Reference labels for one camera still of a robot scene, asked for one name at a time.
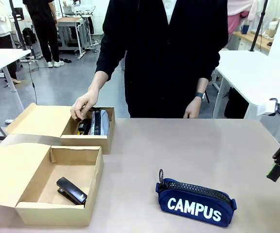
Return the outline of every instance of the person's left hand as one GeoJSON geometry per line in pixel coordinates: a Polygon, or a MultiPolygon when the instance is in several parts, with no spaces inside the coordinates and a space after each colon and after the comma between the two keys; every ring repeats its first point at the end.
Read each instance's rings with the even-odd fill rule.
{"type": "Polygon", "coordinates": [[[198,118],[199,108],[202,103],[201,97],[195,97],[185,110],[183,118],[198,118]]]}
{"type": "Polygon", "coordinates": [[[57,18],[54,18],[53,20],[54,20],[54,23],[55,23],[56,27],[58,27],[58,21],[57,21],[57,18]]]}

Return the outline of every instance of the person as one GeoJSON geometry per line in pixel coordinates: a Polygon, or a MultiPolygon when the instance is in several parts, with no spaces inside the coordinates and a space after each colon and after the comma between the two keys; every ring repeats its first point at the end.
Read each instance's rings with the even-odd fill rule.
{"type": "Polygon", "coordinates": [[[43,56],[47,62],[47,67],[63,66],[64,62],[60,61],[59,58],[58,22],[53,0],[23,0],[23,4],[27,8],[34,24],[43,56]],[[48,48],[48,43],[51,47],[52,55],[48,48]]]}
{"type": "Polygon", "coordinates": [[[72,118],[85,118],[125,51],[130,117],[198,117],[228,42],[227,0],[110,0],[103,30],[93,81],[72,118]]]}
{"type": "MultiPolygon", "coordinates": [[[[11,22],[9,20],[7,9],[4,3],[0,0],[0,49],[13,49],[13,42],[10,36],[10,32],[12,31],[11,22]]],[[[16,71],[17,64],[16,62],[12,62],[7,66],[10,77],[14,84],[21,83],[17,79],[16,71]]]]}

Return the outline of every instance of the black zipper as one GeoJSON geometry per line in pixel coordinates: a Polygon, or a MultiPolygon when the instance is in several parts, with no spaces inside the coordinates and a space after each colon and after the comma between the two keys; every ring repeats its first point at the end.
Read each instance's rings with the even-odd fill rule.
{"type": "Polygon", "coordinates": [[[160,191],[165,191],[165,190],[170,190],[170,189],[175,189],[175,190],[182,190],[188,193],[194,193],[194,194],[199,194],[201,196],[207,196],[210,198],[214,198],[220,201],[223,201],[227,203],[230,207],[232,207],[232,201],[231,199],[226,196],[225,194],[214,190],[210,188],[205,188],[202,186],[197,186],[193,184],[188,184],[188,183],[180,183],[180,182],[164,182],[164,173],[163,170],[161,169],[159,171],[159,180],[160,180],[160,191]]]}
{"type": "Polygon", "coordinates": [[[95,133],[94,135],[101,135],[101,110],[95,111],[95,133]]]}

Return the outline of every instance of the key ring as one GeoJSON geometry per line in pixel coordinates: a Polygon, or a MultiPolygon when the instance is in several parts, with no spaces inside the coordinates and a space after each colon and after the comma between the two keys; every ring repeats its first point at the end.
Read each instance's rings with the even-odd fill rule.
{"type": "Polygon", "coordinates": [[[159,182],[164,184],[164,171],[163,169],[159,170],[159,182]]]}

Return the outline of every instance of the box lid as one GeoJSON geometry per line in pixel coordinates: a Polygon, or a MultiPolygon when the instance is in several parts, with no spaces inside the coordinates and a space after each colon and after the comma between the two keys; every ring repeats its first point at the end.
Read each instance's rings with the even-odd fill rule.
{"type": "Polygon", "coordinates": [[[7,128],[9,134],[60,137],[71,118],[69,106],[32,103],[7,128]]]}
{"type": "Polygon", "coordinates": [[[0,205],[15,207],[51,146],[0,146],[0,205]]]}

